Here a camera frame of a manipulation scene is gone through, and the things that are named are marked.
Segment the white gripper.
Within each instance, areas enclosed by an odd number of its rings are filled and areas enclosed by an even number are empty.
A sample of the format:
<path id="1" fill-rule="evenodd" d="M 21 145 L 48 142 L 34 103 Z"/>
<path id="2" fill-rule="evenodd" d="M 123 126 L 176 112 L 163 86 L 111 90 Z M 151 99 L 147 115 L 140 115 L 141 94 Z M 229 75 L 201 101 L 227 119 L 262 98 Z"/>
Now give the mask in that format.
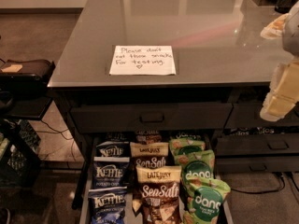
<path id="1" fill-rule="evenodd" d="M 271 21 L 260 32 L 265 39 L 282 38 L 283 49 L 293 56 L 299 56 L 299 1 L 283 14 Z M 280 63 L 271 78 L 270 92 L 267 93 L 260 117 L 267 121 L 278 121 L 299 102 L 299 61 Z"/>

